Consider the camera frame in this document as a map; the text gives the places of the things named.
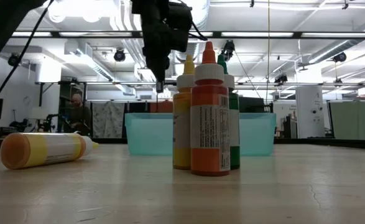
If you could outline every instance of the yellow bottle cap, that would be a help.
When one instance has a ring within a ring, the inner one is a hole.
[[[193,63],[192,55],[187,55],[187,59],[183,66],[184,75],[193,75],[195,73],[195,64]]]

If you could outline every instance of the yellow bottle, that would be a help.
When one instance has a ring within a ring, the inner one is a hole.
[[[179,93],[173,96],[173,168],[190,169],[190,90],[195,86],[195,64],[187,55],[183,75],[177,78]]]
[[[8,169],[22,169],[68,162],[98,147],[79,134],[12,133],[1,144],[1,162]]]

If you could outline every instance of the white bottle cap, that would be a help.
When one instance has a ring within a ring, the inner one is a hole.
[[[225,74],[224,76],[225,76],[224,77],[224,86],[226,88],[234,89],[234,77],[233,77],[233,75]]]
[[[198,80],[224,81],[224,68],[218,64],[202,64],[195,69],[195,81]]]
[[[195,86],[193,75],[180,75],[177,78],[177,89],[191,88]]]
[[[87,156],[93,150],[94,143],[89,137],[87,137],[87,136],[82,136],[82,137],[83,137],[84,142],[85,142],[85,151],[84,151],[83,156]]]

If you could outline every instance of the green bottle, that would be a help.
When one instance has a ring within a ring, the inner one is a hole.
[[[240,168],[239,95],[233,93],[234,77],[228,75],[224,55],[218,56],[218,65],[224,67],[224,86],[229,90],[229,142],[231,147],[231,170]]]

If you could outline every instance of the green bottle cap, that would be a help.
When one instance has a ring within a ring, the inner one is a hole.
[[[218,65],[221,65],[222,67],[224,67],[224,74],[228,74],[228,69],[226,68],[226,62],[225,62],[225,57],[224,55],[218,55]]]

